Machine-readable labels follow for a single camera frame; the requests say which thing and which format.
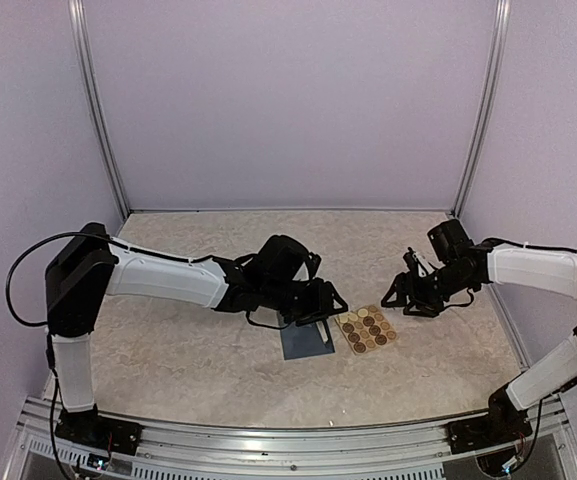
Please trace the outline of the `blue paper envelope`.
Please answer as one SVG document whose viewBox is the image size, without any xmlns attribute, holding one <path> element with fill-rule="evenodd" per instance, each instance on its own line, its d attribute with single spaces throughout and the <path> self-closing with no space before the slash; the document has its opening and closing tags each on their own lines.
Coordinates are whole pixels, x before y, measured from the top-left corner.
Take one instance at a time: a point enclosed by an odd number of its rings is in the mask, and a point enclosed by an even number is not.
<svg viewBox="0 0 577 480">
<path fill-rule="evenodd" d="M 335 352 L 334 341 L 332 345 L 325 345 L 322 342 L 317 323 L 301 327 L 290 325 L 280 331 L 283 358 L 285 360 L 317 357 Z"/>
</svg>

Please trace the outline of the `brown sticker sheet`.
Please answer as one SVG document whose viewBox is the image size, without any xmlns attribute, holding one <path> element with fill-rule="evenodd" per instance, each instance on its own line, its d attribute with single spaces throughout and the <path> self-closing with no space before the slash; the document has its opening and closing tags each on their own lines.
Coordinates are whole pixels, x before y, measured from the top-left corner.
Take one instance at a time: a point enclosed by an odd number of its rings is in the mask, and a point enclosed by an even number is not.
<svg viewBox="0 0 577 480">
<path fill-rule="evenodd" d="M 355 355 L 377 351 L 398 338 L 394 327 L 377 305 L 366 305 L 341 313 L 334 319 Z"/>
</svg>

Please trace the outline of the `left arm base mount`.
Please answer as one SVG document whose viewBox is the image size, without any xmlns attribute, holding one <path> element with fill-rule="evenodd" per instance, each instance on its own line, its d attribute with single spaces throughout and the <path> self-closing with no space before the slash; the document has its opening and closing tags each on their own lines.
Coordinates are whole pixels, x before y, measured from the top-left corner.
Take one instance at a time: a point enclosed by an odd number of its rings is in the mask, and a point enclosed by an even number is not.
<svg viewBox="0 0 577 480">
<path fill-rule="evenodd" d="M 55 435 L 59 439 L 104 450 L 109 454 L 135 456 L 142 430 L 139 423 L 101 415 L 94 405 L 87 411 L 61 412 Z"/>
</svg>

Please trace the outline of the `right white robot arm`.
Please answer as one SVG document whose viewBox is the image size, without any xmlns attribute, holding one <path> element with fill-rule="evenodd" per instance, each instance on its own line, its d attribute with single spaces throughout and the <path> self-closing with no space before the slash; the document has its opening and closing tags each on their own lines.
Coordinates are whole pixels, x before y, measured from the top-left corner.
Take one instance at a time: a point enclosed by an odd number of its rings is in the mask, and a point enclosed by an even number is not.
<svg viewBox="0 0 577 480">
<path fill-rule="evenodd" d="M 452 296 L 462 291 L 474 295 L 486 284 L 529 287 L 577 301 L 577 248 L 496 237 L 475 243 L 457 219 L 438 224 L 427 236 L 441 265 L 435 267 L 415 250 L 407 250 L 407 269 L 395 276 L 382 307 L 435 318 L 451 308 Z M 557 347 L 490 397 L 488 414 L 479 423 L 480 436 L 491 444 L 503 442 L 530 407 L 576 383 L 577 325 Z"/>
</svg>

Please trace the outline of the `beige letter with border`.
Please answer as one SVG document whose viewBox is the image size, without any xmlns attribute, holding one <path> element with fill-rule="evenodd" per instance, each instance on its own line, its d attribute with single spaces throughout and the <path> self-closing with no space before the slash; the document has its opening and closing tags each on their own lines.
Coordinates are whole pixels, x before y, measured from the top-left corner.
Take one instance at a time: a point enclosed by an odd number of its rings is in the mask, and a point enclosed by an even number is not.
<svg viewBox="0 0 577 480">
<path fill-rule="evenodd" d="M 318 328 L 320 337 L 322 339 L 322 342 L 325 345 L 332 345 L 333 340 L 331 337 L 330 328 L 329 328 L 328 323 L 326 321 L 318 322 L 317 328 Z"/>
</svg>

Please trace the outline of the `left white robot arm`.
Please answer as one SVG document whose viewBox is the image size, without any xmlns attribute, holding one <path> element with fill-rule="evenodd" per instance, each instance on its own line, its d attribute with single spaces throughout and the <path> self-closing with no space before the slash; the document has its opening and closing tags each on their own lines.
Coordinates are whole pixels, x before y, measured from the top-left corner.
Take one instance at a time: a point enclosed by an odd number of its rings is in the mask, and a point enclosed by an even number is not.
<svg viewBox="0 0 577 480">
<path fill-rule="evenodd" d="M 46 316 L 24 319 L 12 300 L 13 276 L 43 247 L 63 248 L 44 273 Z M 62 402 L 61 422 L 89 445 L 101 443 L 108 424 L 94 399 L 90 341 L 107 296 L 174 300 L 218 313 L 241 314 L 255 326 L 258 309 L 275 312 L 275 331 L 326 322 L 348 310 L 332 282 L 318 277 L 321 258 L 287 235 L 270 236 L 261 249 L 235 259 L 184 258 L 109 235 L 101 223 L 48 236 L 9 267 L 5 301 L 13 319 L 46 331 L 46 357 Z"/>
</svg>

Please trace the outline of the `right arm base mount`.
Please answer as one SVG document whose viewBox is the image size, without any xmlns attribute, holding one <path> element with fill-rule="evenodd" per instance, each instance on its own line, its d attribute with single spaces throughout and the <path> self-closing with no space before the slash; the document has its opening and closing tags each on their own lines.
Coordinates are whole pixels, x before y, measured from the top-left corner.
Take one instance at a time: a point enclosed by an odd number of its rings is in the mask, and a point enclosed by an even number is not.
<svg viewBox="0 0 577 480">
<path fill-rule="evenodd" d="M 449 422 L 446 426 L 452 454 L 481 450 L 529 437 L 533 433 L 526 409 L 517 409 L 506 388 L 488 399 L 483 415 Z"/>
</svg>

